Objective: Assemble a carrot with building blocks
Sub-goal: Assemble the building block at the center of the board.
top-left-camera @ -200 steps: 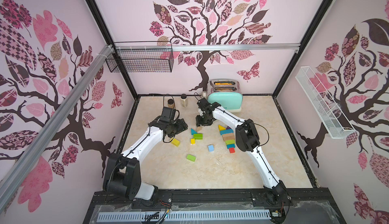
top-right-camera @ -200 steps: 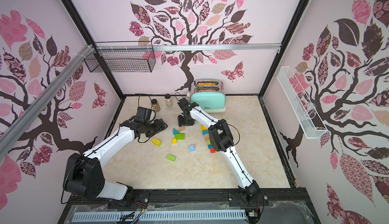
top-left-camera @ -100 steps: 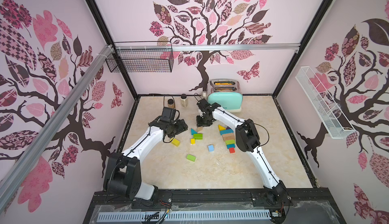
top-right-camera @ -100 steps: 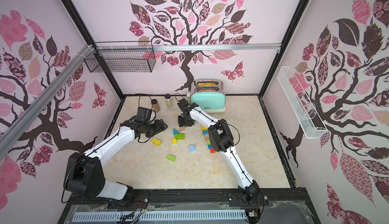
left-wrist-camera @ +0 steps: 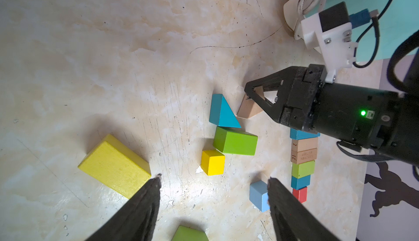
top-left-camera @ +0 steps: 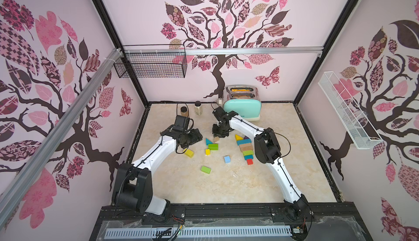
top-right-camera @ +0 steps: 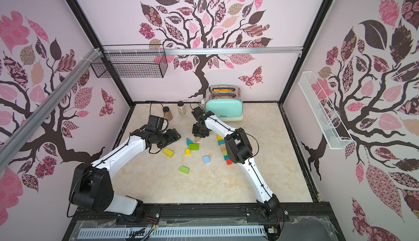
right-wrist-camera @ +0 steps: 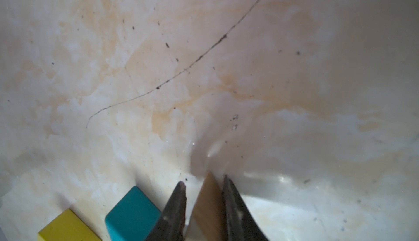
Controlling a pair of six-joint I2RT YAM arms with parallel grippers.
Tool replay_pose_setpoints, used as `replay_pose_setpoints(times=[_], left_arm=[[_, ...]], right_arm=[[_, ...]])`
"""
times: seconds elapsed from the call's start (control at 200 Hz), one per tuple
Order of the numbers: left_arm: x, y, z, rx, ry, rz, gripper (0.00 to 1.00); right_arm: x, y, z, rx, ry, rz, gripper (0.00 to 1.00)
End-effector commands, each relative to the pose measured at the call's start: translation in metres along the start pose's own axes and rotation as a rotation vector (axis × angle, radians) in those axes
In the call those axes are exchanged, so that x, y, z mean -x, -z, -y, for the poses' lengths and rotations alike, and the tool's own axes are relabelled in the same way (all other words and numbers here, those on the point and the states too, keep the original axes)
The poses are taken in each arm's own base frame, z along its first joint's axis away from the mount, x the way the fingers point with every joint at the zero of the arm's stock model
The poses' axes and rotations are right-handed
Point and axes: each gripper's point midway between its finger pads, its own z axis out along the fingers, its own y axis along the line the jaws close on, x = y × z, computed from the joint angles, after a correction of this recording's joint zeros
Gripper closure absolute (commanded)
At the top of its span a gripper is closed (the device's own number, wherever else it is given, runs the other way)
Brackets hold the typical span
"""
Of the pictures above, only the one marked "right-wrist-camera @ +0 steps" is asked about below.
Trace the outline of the small natural wood block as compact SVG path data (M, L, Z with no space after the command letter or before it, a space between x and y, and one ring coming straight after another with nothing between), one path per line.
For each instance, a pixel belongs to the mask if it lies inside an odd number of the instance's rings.
M225 241L227 227L222 190L208 173L198 194L185 234L187 241Z

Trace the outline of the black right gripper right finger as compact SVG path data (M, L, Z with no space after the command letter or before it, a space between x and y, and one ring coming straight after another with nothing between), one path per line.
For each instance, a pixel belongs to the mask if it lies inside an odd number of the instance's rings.
M224 177L222 194L228 241L268 241L228 176Z

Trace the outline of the teal triangular block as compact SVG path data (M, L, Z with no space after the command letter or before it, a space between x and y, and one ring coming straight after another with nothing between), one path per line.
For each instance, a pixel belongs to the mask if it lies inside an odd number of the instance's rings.
M112 241L144 241L154 228L161 211L134 186L105 217Z

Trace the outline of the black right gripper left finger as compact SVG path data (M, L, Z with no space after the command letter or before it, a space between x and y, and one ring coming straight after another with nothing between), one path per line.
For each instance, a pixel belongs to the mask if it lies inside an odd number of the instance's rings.
M186 186L179 181L145 241L183 241L186 206Z

